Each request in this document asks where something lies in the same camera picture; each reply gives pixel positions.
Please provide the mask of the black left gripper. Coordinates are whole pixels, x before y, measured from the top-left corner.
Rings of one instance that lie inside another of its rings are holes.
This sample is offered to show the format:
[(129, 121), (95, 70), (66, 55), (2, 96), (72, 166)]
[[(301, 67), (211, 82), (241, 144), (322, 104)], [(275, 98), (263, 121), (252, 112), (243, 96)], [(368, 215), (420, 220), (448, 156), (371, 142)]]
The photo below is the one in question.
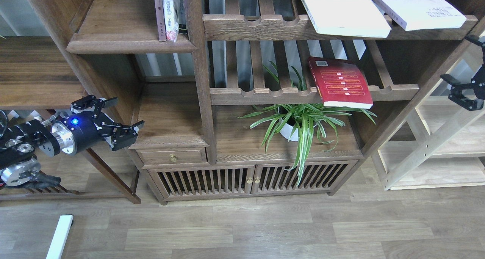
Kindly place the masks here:
[[(138, 138), (138, 132), (144, 126), (144, 120), (128, 126), (114, 122), (101, 112), (103, 108), (115, 106), (117, 103), (117, 97), (98, 99), (95, 95), (88, 95), (72, 102), (71, 112), (74, 114), (54, 121), (51, 129), (61, 151), (68, 155), (75, 155), (108, 136), (111, 138), (108, 143), (112, 151), (134, 144)], [(93, 118), (94, 112), (87, 111), (90, 108), (94, 108), (97, 117)]]

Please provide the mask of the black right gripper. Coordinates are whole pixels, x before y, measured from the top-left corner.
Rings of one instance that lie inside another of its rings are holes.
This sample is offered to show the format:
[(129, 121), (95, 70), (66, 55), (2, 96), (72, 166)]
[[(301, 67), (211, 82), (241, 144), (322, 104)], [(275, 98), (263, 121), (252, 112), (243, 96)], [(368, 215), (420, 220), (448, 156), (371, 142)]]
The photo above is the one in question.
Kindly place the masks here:
[[(466, 35), (465, 39), (479, 46), (483, 53), (483, 64), (478, 72), (471, 79), (469, 84), (460, 84), (460, 82), (450, 74), (442, 74), (441, 79), (451, 85), (448, 98), (468, 111), (483, 109), (485, 100), (485, 43), (479, 40), (478, 36)], [(473, 89), (476, 99), (470, 99), (463, 94), (463, 90)]]

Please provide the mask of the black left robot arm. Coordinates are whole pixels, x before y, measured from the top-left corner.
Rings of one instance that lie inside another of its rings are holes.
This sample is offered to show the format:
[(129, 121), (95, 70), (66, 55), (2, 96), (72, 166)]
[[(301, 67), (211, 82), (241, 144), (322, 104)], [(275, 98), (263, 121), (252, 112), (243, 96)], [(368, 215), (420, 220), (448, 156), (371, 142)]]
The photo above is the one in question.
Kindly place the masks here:
[(135, 143), (144, 121), (123, 125), (102, 112), (116, 105), (117, 98), (83, 97), (71, 103), (71, 115), (26, 121), (1, 127), (1, 182), (9, 188), (47, 188), (60, 185), (61, 178), (41, 173), (35, 149), (52, 157), (64, 152), (76, 155), (102, 140), (112, 151)]

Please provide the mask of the white robot base bar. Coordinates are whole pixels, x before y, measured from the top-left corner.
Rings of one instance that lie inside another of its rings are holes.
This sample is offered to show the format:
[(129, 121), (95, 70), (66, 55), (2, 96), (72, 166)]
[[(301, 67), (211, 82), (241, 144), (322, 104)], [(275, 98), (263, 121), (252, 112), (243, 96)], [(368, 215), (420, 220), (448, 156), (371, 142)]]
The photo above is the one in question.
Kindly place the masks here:
[(46, 259), (61, 259), (74, 216), (65, 214), (59, 217)]

